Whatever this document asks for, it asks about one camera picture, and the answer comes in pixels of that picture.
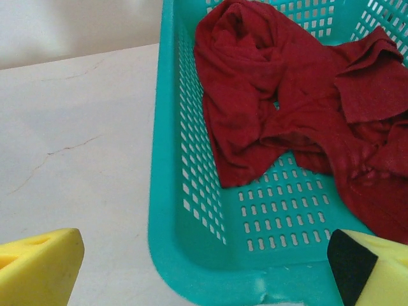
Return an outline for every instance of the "plastic basket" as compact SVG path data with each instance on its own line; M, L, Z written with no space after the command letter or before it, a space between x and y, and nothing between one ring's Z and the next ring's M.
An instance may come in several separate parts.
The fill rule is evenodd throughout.
M164 0L152 151L149 247L161 277L200 305L342 305L326 248L337 228L368 232L331 177L288 153L259 181L221 189L193 57L197 23L218 1ZM408 63L406 0L270 0L325 44L381 24Z

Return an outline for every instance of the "basket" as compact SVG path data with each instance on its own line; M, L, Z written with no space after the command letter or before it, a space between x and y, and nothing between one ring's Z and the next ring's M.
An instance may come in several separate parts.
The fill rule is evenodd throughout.
M370 233L332 177L284 154L259 180L221 189L193 57L217 0L164 0L152 151L149 247L161 277L199 305L340 306L326 258L337 228ZM408 63L406 0L270 0L324 44L382 25Z

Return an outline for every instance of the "marble surface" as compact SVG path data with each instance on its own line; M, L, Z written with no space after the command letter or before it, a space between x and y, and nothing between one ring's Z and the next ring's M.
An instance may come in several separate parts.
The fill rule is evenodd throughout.
M0 244L80 229L69 306L193 305L147 245L157 51L0 70Z

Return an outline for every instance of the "white wall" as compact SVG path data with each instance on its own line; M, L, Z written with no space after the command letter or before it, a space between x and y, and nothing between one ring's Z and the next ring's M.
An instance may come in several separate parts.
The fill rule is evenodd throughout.
M0 69L159 41L162 0L0 0Z

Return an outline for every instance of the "red cloth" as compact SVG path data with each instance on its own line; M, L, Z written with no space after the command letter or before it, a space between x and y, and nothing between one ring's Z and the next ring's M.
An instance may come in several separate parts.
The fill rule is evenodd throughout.
M269 4L225 0L198 24L194 56L223 187L290 149L333 174L373 232L408 244L408 70L380 27L326 47Z

